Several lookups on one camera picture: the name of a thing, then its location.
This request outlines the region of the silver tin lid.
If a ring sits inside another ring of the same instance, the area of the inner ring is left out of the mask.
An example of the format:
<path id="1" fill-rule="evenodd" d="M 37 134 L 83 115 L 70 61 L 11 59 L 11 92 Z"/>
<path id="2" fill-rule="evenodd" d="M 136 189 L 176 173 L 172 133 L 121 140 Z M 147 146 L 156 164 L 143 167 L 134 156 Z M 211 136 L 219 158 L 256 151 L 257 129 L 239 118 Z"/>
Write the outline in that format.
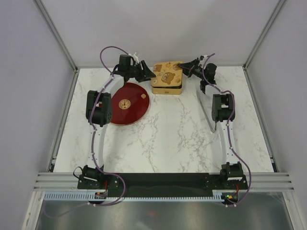
<path id="1" fill-rule="evenodd" d="M 153 67 L 155 77 L 151 79 L 151 86 L 154 88 L 179 87 L 182 84 L 182 68 L 178 64 L 182 61 L 159 62 Z"/>

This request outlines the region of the silver metal tongs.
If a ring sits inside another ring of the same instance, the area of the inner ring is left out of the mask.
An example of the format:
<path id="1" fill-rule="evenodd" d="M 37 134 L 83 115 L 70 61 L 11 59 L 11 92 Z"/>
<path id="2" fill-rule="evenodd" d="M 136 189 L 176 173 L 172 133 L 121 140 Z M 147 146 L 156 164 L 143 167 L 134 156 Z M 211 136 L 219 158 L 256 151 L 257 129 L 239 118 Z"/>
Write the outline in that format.
<path id="1" fill-rule="evenodd" d="M 205 106 L 204 106 L 204 102 L 203 102 L 204 97 L 203 97 L 203 95 L 200 93 L 200 91 L 196 91 L 196 95 L 197 95 L 197 99 L 198 99 L 198 101 L 199 101 L 199 103 L 200 103 L 201 109 L 202 109 L 202 111 L 203 111 L 203 113 L 204 113 L 204 115 L 205 115 L 206 121 L 207 121 L 208 126 L 209 126 L 209 128 L 210 128 L 210 131 L 211 131 L 212 133 L 214 133 L 214 132 L 216 131 L 216 125 L 213 126 L 213 124 L 210 122 L 209 116 L 208 116 L 208 114 L 207 114 L 207 112 L 206 112 L 206 110 L 205 110 Z"/>

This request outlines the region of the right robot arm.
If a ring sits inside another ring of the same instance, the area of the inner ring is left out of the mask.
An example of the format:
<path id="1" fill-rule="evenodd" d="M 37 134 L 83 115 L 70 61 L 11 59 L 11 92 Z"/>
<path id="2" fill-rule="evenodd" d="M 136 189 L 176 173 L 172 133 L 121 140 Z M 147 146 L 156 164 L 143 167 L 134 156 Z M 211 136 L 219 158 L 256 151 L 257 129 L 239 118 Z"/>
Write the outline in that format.
<path id="1" fill-rule="evenodd" d="M 177 65 L 187 77 L 195 75 L 200 78 L 197 98 L 204 112 L 208 125 L 214 133 L 220 135 L 222 161 L 219 183 L 221 187 L 230 189 L 244 177 L 239 158 L 234 154 L 235 147 L 231 144 L 233 137 L 233 120 L 235 118 L 235 101 L 229 92 L 223 92 L 216 86 L 213 63 L 201 66 L 200 59 Z"/>

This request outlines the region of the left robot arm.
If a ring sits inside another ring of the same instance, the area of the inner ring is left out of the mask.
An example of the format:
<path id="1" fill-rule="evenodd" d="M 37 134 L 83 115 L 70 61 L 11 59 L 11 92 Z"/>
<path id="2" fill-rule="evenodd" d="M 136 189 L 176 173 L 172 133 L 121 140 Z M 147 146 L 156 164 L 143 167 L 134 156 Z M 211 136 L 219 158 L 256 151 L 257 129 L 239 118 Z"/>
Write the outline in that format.
<path id="1" fill-rule="evenodd" d="M 107 82 L 98 91 L 89 91 L 86 100 L 86 119 L 92 126 L 90 153 L 79 176 L 79 188 L 100 189 L 104 186 L 104 140 L 108 124 L 112 119 L 111 98 L 129 79 L 137 82 L 149 81 L 154 73 L 137 54 L 120 55 L 119 63 L 110 73 Z"/>

